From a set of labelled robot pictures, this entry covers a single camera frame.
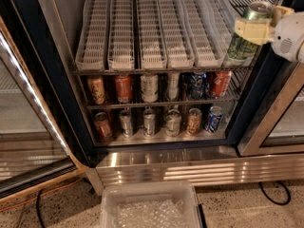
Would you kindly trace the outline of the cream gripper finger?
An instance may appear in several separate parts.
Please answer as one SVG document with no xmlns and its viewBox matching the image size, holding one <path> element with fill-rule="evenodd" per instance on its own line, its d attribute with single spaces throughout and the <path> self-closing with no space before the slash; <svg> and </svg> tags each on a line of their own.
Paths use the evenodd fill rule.
<svg viewBox="0 0 304 228">
<path fill-rule="evenodd" d="M 250 43 L 262 46 L 274 41 L 275 28 L 272 26 L 272 20 L 269 18 L 257 19 L 255 21 L 237 18 L 235 33 Z"/>
<path fill-rule="evenodd" d="M 284 6 L 275 6 L 273 15 L 273 24 L 276 25 L 281 19 L 295 13 L 295 10 Z"/>
</svg>

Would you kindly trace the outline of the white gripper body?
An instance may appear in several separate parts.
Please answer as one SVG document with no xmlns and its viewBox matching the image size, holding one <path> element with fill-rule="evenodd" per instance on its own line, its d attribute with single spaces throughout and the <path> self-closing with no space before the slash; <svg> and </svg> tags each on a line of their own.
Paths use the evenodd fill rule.
<svg viewBox="0 0 304 228">
<path fill-rule="evenodd" d="M 290 62 L 304 63 L 304 12 L 288 15 L 276 24 L 272 48 Z"/>
</svg>

